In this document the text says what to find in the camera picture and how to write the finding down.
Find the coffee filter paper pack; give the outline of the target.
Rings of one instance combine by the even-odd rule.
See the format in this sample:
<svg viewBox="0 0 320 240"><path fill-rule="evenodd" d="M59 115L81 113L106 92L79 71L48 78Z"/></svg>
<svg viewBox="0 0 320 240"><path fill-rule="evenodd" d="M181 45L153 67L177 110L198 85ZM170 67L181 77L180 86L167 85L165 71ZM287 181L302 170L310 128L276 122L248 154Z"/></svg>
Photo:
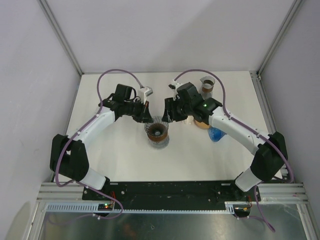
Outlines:
<svg viewBox="0 0 320 240"><path fill-rule="evenodd" d="M184 121L184 124L186 125L192 125L194 123L194 117L193 116L188 116Z"/></svg>

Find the clear glass coffee server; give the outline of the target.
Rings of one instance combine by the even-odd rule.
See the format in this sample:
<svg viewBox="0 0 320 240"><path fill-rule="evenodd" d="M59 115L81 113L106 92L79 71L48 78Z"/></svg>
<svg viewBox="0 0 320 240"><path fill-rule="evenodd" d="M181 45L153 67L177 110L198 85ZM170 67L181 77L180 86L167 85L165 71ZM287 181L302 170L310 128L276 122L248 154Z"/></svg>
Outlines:
<svg viewBox="0 0 320 240"><path fill-rule="evenodd" d="M148 139L148 144L155 149L164 149L169 145L170 142L170 137L167 136L165 139L161 140L161 141L152 141L150 139Z"/></svg>

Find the blue plastic dripper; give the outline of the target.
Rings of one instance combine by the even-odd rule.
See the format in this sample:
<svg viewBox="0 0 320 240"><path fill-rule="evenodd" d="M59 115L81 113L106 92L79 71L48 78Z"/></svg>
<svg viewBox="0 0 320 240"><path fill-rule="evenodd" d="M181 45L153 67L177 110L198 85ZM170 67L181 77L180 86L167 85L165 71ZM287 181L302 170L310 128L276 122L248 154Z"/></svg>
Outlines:
<svg viewBox="0 0 320 240"><path fill-rule="evenodd" d="M220 141L226 135L224 131L213 126L209 127L207 132L210 140L215 143Z"/></svg>

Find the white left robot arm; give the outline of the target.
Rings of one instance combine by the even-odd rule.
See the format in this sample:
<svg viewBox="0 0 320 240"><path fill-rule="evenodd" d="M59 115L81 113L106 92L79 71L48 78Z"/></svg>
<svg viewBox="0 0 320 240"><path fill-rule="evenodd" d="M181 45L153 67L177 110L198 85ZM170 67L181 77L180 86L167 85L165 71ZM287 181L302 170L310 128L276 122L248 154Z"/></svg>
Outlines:
<svg viewBox="0 0 320 240"><path fill-rule="evenodd" d="M152 123L147 97L153 94L151 87L135 90L131 86L118 84L115 92L101 99L98 111L74 134L57 134L52 140L49 167L57 175L93 188L100 200L110 196L109 179L90 167L87 149L93 140L108 126L122 116L130 116L137 123Z"/></svg>

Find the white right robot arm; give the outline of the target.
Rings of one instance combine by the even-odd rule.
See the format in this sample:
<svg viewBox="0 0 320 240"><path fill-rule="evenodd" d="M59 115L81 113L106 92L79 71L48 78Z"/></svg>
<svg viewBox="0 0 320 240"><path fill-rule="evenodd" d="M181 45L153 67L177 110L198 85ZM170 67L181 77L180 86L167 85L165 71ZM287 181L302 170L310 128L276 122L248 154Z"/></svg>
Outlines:
<svg viewBox="0 0 320 240"><path fill-rule="evenodd" d="M242 201L249 190L260 182L271 180L284 165L285 139L280 133L255 130L233 117L225 106L212 97L204 99L190 82L169 84L173 97L164 100L162 121L180 122L192 116L198 122L218 128L243 145L253 156L250 167L230 188L231 196Z"/></svg>

